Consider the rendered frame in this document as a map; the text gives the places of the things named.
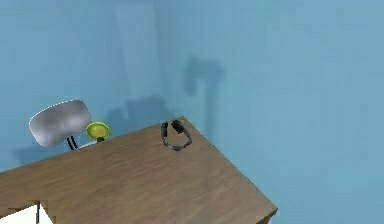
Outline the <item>brown wooden dining table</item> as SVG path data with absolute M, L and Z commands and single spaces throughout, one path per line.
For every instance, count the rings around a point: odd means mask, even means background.
M 276 206 L 190 123 L 157 125 L 0 173 L 0 218 L 41 203 L 54 224 L 268 224 Z

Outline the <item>grey office chair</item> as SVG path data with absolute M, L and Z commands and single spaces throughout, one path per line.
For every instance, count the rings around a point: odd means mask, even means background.
M 86 130 L 92 117 L 82 100 L 70 100 L 49 106 L 29 121 L 29 129 L 44 148 L 55 147 L 66 141 L 71 150 L 79 149 L 75 135 Z

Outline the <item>black headphones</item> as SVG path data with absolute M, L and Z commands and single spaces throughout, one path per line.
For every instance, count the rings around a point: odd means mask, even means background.
M 178 133 L 183 133 L 187 137 L 187 141 L 183 145 L 172 145 L 168 142 L 168 123 L 164 122 L 161 124 L 161 139 L 163 145 L 172 151 L 181 151 L 192 144 L 192 138 L 189 131 L 179 120 L 173 120 L 171 123 L 173 129 Z

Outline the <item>green round cup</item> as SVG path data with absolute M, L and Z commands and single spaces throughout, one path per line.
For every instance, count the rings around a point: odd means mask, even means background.
M 110 127 L 104 122 L 93 122 L 86 128 L 87 135 L 96 142 L 102 142 L 110 136 Z

